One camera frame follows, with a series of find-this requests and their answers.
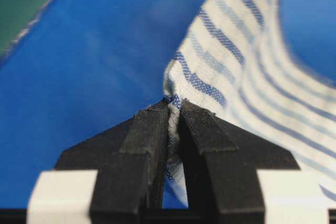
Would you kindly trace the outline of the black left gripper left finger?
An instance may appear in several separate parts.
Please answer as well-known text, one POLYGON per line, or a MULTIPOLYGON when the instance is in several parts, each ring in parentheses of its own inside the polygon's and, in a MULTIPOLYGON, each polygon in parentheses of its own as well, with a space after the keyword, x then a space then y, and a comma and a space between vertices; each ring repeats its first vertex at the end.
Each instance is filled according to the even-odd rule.
POLYGON ((161 209, 169 109, 159 102, 60 155, 55 170, 97 170, 92 223, 141 223, 161 209))

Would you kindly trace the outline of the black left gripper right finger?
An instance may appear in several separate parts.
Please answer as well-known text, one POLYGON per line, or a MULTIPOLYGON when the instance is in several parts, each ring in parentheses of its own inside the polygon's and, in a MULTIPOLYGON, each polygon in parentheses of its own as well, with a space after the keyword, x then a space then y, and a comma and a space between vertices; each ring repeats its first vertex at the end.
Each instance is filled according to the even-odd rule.
POLYGON ((203 223, 263 223, 257 170, 297 170, 293 155, 189 101, 178 122, 189 208, 203 223))

